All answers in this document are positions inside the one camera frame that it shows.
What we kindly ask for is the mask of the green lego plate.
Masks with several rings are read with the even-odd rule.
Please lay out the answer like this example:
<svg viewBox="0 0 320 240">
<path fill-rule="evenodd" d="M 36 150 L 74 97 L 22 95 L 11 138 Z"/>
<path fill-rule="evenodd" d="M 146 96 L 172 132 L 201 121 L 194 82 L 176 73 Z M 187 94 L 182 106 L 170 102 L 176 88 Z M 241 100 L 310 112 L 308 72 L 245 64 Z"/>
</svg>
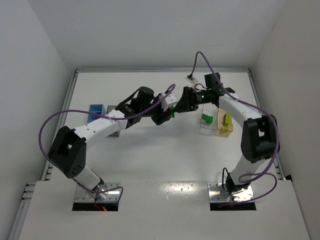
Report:
<svg viewBox="0 0 320 240">
<path fill-rule="evenodd" d="M 205 113 L 201 114 L 201 119 L 206 123 L 206 124 L 212 124 L 213 123 L 213 116 L 207 115 Z"/>
</svg>

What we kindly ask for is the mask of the red green lego pile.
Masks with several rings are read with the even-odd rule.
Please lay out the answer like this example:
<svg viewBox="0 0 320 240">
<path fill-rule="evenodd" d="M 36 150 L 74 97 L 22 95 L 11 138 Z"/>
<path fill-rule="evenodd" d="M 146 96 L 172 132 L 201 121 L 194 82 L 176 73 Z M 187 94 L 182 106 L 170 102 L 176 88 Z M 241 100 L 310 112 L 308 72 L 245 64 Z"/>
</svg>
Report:
<svg viewBox="0 0 320 240">
<path fill-rule="evenodd" d="M 175 118 L 174 107 L 170 106 L 169 109 L 170 109 L 170 117 Z"/>
</svg>

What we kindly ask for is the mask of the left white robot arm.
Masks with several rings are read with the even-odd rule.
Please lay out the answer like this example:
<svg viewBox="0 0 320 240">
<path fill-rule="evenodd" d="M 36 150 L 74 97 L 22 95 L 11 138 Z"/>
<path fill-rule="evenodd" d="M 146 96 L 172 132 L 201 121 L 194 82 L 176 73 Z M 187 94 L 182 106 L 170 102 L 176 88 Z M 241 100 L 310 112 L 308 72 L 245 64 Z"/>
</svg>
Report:
<svg viewBox="0 0 320 240">
<path fill-rule="evenodd" d="M 87 192 L 107 192 L 102 187 L 103 180 L 86 163 L 87 150 L 109 135 L 139 123 L 144 117 L 150 117 L 157 125 L 168 121 L 171 107 L 178 102 L 172 93 L 175 86 L 170 85 L 158 95 L 154 95 L 151 88 L 141 86 L 105 115 L 88 111 L 87 115 L 95 117 L 93 121 L 58 130 L 47 154 L 48 161 Z"/>
</svg>

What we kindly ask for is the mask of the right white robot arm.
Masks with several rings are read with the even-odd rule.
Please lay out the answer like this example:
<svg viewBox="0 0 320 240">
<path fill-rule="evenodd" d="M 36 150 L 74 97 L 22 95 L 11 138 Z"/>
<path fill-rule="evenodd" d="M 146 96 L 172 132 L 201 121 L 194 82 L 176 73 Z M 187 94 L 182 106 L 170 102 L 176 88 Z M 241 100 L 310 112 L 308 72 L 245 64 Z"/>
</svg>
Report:
<svg viewBox="0 0 320 240">
<path fill-rule="evenodd" d="M 223 86 L 219 73 L 206 74 L 204 79 L 204 90 L 184 87 L 173 112 L 193 112 L 199 105 L 211 103 L 230 114 L 242 127 L 242 155 L 223 184 L 231 194 L 246 188 L 252 181 L 267 173 L 267 170 L 261 173 L 257 173 L 257 170 L 266 160 L 273 161 L 280 150 L 277 119 L 255 105 L 240 100 L 232 88 Z"/>
</svg>

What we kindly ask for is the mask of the lime green lego brick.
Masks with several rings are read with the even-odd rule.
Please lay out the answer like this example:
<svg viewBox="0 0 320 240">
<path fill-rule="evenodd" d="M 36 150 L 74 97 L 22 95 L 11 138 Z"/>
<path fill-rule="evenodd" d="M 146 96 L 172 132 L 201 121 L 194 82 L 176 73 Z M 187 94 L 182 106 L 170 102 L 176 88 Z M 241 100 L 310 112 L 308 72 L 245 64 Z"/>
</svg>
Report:
<svg viewBox="0 0 320 240">
<path fill-rule="evenodd" d="M 225 113 L 224 116 L 223 116 L 223 126 L 228 126 L 231 122 L 231 116 L 229 113 Z"/>
</svg>

